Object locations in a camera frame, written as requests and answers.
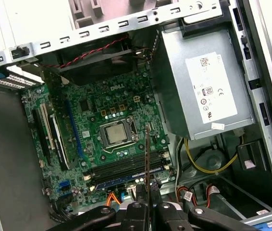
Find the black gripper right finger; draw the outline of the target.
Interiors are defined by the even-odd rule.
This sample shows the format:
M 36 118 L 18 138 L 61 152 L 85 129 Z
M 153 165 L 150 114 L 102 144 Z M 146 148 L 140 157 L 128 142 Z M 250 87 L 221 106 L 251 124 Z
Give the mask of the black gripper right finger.
M 164 202 L 157 183 L 150 184 L 156 231 L 255 231 L 256 228 L 206 207 L 191 208 L 188 213 L 179 204 Z

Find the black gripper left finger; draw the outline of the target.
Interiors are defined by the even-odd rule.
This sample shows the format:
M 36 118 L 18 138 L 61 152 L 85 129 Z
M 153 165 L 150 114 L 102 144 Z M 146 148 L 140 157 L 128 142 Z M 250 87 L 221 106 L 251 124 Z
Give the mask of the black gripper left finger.
M 136 186 L 136 199 L 123 202 L 118 211 L 101 205 L 77 215 L 50 231 L 147 231 L 148 204 L 145 185 Z

